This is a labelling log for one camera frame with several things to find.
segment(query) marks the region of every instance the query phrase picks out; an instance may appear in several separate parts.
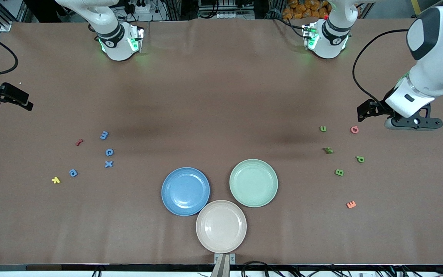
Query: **white device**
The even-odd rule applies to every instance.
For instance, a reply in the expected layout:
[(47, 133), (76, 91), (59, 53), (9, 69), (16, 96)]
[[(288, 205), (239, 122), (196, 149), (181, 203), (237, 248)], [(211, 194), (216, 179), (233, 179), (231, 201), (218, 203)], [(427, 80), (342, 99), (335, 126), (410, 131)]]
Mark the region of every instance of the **white device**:
[(335, 58), (346, 47), (350, 30), (358, 18), (356, 3), (378, 0), (329, 0), (332, 10), (327, 19), (319, 19), (304, 27), (304, 45), (321, 58)]
[(416, 60), (411, 70), (377, 103), (367, 100), (357, 108), (358, 121), (390, 114), (385, 127), (394, 130), (431, 131), (442, 126), (429, 117), (430, 103), (443, 95), (443, 7), (422, 12), (406, 34), (408, 48)]
[(144, 30), (127, 22), (119, 22), (109, 8), (118, 0), (56, 0), (81, 15), (95, 30), (102, 51), (114, 61), (123, 61), (141, 52)]

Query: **plate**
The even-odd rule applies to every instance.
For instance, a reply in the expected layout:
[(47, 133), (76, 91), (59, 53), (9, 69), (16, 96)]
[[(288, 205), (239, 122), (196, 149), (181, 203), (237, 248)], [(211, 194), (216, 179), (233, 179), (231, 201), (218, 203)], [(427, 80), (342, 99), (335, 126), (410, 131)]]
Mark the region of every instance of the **plate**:
[(162, 201), (173, 214), (197, 214), (208, 203), (210, 184), (203, 172), (195, 168), (172, 171), (162, 186)]
[(197, 216), (197, 238), (206, 249), (214, 253), (234, 251), (244, 240), (246, 232), (244, 212), (230, 201), (213, 201)]
[(278, 191), (278, 177), (266, 162), (245, 160), (230, 174), (230, 191), (242, 205), (262, 207), (271, 202)]

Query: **yellow tape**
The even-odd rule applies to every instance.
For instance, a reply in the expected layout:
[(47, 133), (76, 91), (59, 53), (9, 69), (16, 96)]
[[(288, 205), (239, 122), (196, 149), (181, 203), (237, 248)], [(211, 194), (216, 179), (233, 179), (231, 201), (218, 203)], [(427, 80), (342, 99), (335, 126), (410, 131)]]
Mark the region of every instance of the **yellow tape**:
[(411, 5), (413, 5), (413, 9), (415, 10), (415, 14), (420, 14), (421, 9), (420, 5), (418, 4), (418, 0), (411, 0)]

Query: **plate rim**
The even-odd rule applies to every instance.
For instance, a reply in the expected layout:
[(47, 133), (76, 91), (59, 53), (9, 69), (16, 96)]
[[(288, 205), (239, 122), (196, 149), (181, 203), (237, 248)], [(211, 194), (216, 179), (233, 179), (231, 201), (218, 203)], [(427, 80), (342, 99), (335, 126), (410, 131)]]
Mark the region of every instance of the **plate rim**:
[[(166, 201), (165, 201), (165, 198), (164, 198), (164, 191), (166, 190), (166, 188), (165, 188), (165, 182), (167, 182), (167, 179), (171, 176), (171, 175), (173, 175), (174, 173), (176, 173), (177, 171), (180, 171), (180, 170), (185, 170), (185, 169), (189, 169), (189, 170), (195, 170), (196, 172), (198, 172), (202, 177), (204, 177), (204, 179), (206, 180), (206, 184), (207, 184), (207, 195), (208, 195), (208, 197), (206, 198), (206, 202), (203, 204), (203, 206), (202, 206), (202, 208), (201, 209), (199, 209), (197, 212), (195, 212), (195, 213), (193, 213), (193, 214), (179, 214), (179, 213), (177, 213), (177, 212), (174, 212), (174, 211), (172, 211), (168, 206), (167, 206), (167, 204), (165, 203)], [(178, 215), (178, 216), (191, 216), (191, 215), (195, 215), (195, 214), (197, 214), (197, 213), (199, 213), (205, 206), (206, 206), (206, 204), (208, 203), (208, 201), (209, 201), (209, 199), (210, 199), (210, 194), (211, 194), (211, 187), (210, 187), (210, 181), (208, 180), (208, 177), (206, 177), (206, 175), (204, 175), (204, 173), (201, 171), (201, 170), (199, 170), (199, 169), (197, 169), (197, 168), (193, 168), (193, 167), (181, 167), (181, 168), (177, 168), (177, 169), (174, 169), (172, 172), (170, 172), (169, 173), (169, 175), (167, 175), (167, 177), (165, 177), (165, 180), (163, 180), (163, 184), (162, 184), (162, 190), (160, 191), (160, 194), (161, 194), (161, 197), (162, 197), (162, 202), (163, 202), (163, 205), (165, 206), (165, 208), (167, 208), (167, 210), (169, 211), (169, 212), (171, 212), (172, 214), (174, 214), (174, 215)]]
[[(230, 248), (228, 248), (228, 250), (227, 251), (220, 251), (221, 253), (219, 253), (218, 251), (213, 251), (214, 249), (213, 248), (211, 248), (211, 247), (208, 247), (207, 245), (205, 245), (203, 242), (202, 242), (202, 240), (201, 240), (201, 238), (200, 238), (200, 235), (199, 235), (199, 233), (201, 232), (201, 228), (200, 228), (200, 219), (201, 219), (201, 216), (204, 216), (204, 214), (202, 213), (203, 212), (203, 210), (204, 209), (206, 209), (206, 207), (211, 207), (211, 206), (213, 206), (213, 205), (215, 205), (215, 204), (218, 204), (218, 203), (227, 203), (227, 204), (229, 204), (230, 206), (232, 206), (232, 207), (234, 207), (234, 209), (235, 210), (237, 210), (238, 212), (240, 212), (240, 214), (242, 215), (242, 217), (241, 218), (239, 218), (240, 220), (242, 220), (242, 226), (244, 227), (244, 231), (243, 231), (243, 235), (241, 236), (241, 240), (240, 240), (240, 242), (239, 243), (237, 243), (237, 245), (233, 248), (233, 249), (230, 249)], [(212, 201), (212, 202), (209, 202), (206, 206), (204, 206), (204, 208), (199, 212), (199, 215), (197, 216), (197, 219), (196, 219), (196, 236), (197, 236), (197, 239), (199, 240), (199, 242), (202, 244), (202, 246), (204, 247), (204, 248), (206, 248), (208, 251), (211, 251), (211, 252), (213, 252), (213, 253), (216, 253), (216, 254), (223, 254), (223, 253), (228, 253), (228, 252), (232, 252), (232, 251), (234, 251), (235, 249), (237, 249), (243, 242), (244, 242), (244, 240), (245, 240), (245, 238), (246, 238), (246, 235), (247, 235), (247, 227), (248, 227), (248, 224), (247, 224), (247, 218), (246, 218), (246, 215), (244, 214), (244, 211), (239, 207), (239, 206), (237, 206), (237, 204), (236, 203), (234, 203), (234, 202), (232, 202), (232, 201), (228, 201), (228, 200), (215, 200), (215, 201)]]
[[(241, 165), (242, 163), (246, 163), (246, 162), (248, 162), (248, 161), (257, 161), (257, 162), (262, 162), (262, 163), (266, 164), (267, 166), (269, 166), (269, 168), (271, 168), (271, 170), (273, 171), (274, 175), (276, 176), (276, 188), (275, 188), (274, 195), (272, 195), (272, 197), (269, 199), (268, 202), (266, 202), (266, 203), (264, 203), (264, 204), (262, 204), (262, 205), (248, 205), (248, 204), (245, 204), (245, 203), (243, 203), (238, 197), (236, 197), (235, 194), (233, 193), (233, 188), (232, 188), (232, 187), (234, 186), (234, 184), (233, 184), (233, 181), (232, 181), (232, 176), (234, 176), (235, 169), (236, 169), (239, 165)], [(239, 163), (238, 163), (238, 164), (232, 169), (232, 172), (230, 172), (230, 177), (229, 177), (229, 179), (228, 179), (228, 182), (229, 182), (230, 192), (232, 193), (232, 196), (235, 198), (235, 200), (237, 200), (239, 203), (241, 203), (242, 205), (244, 205), (244, 206), (246, 206), (246, 207), (263, 207), (263, 206), (269, 204), (269, 203), (270, 203), (270, 202), (276, 197), (276, 193), (278, 193), (278, 175), (276, 174), (275, 169), (274, 169), (269, 163), (266, 163), (265, 161), (260, 160), (260, 159), (246, 159), (246, 160), (244, 160), (244, 161), (239, 162)]]

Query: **blue plate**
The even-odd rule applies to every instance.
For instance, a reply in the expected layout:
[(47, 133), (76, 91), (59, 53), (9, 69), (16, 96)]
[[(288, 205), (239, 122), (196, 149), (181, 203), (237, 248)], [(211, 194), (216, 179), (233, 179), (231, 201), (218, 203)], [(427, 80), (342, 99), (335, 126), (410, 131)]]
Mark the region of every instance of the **blue plate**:
[(203, 172), (195, 168), (172, 171), (162, 186), (162, 201), (173, 214), (197, 214), (210, 197), (210, 184)]

